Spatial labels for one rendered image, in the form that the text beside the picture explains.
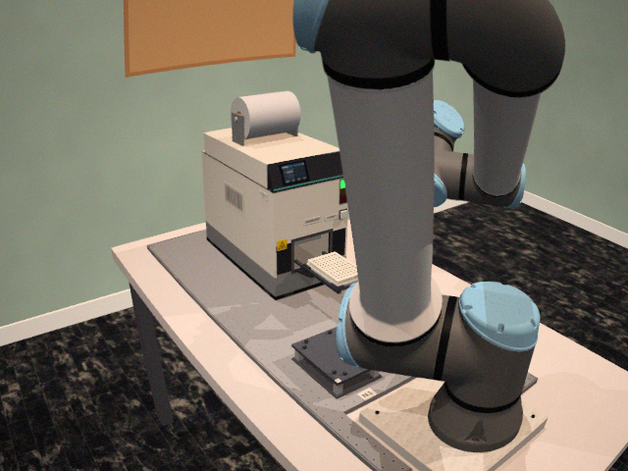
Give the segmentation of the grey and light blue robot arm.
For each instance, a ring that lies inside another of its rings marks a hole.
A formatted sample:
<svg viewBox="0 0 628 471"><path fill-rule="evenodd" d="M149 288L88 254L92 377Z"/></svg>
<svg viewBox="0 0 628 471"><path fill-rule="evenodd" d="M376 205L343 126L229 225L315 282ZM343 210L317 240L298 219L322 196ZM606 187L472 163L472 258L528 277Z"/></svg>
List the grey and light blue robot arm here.
<svg viewBox="0 0 628 471"><path fill-rule="evenodd" d="M565 55L553 5L293 0L292 22L296 43L321 53L328 76L354 247L358 282L340 304L340 359L444 382L428 421L445 444L508 445L523 421L540 312L498 282L442 294L432 277L434 207L521 204L541 93ZM461 63L473 80L474 154L453 152L465 126L434 101L435 60Z"/></svg>

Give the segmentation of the white label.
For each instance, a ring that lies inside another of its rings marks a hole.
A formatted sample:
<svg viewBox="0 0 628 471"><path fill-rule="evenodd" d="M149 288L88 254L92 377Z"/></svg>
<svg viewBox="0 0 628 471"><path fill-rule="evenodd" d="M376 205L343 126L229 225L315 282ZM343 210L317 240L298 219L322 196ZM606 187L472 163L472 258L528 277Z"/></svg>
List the white label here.
<svg viewBox="0 0 628 471"><path fill-rule="evenodd" d="M368 399L374 395L376 395L376 393L374 391L372 391L371 389L368 389L364 392L358 393L358 395L360 395L363 399Z"/></svg>

